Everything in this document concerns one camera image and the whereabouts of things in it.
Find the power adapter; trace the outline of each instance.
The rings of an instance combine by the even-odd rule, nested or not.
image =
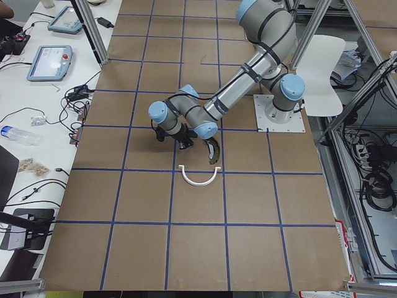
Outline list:
[[[104,19],[103,17],[99,17],[97,19],[97,22],[99,25],[102,25],[105,28],[114,28],[114,25],[111,22],[109,22],[107,19]]]

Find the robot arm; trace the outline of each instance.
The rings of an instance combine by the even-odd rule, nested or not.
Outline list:
[[[281,62],[295,41],[295,24],[290,13],[272,0],[243,0],[236,18],[248,40],[256,45],[256,52],[225,86],[203,107],[198,104],[199,95],[190,85],[149,107],[153,122],[163,133],[176,139],[180,149],[193,145],[186,124],[179,120],[180,115],[185,117],[198,137],[210,140],[218,130],[216,122],[258,82],[275,95],[267,114],[278,123],[288,120],[289,113],[293,113],[305,90],[301,78],[281,71]]]

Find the person's arm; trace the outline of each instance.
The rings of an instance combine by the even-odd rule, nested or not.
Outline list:
[[[14,17],[14,11],[7,4],[0,0],[0,17],[11,19]]]

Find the cardboard sheet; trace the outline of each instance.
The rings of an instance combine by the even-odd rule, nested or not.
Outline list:
[[[180,151],[150,127],[152,102],[186,83],[213,94],[251,57],[238,5],[122,3],[41,272],[48,290],[342,289],[349,274],[306,118],[306,133],[258,133],[244,97],[219,123],[222,171],[206,187],[178,168],[212,175],[203,142]]]
[[[395,0],[353,0],[366,27],[397,28]]]

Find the black clamp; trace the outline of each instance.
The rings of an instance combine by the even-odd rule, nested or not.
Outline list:
[[[252,67],[250,67],[247,63],[244,63],[241,65],[241,69],[251,77],[255,81],[255,83],[258,83],[262,80],[262,76],[257,74]]]

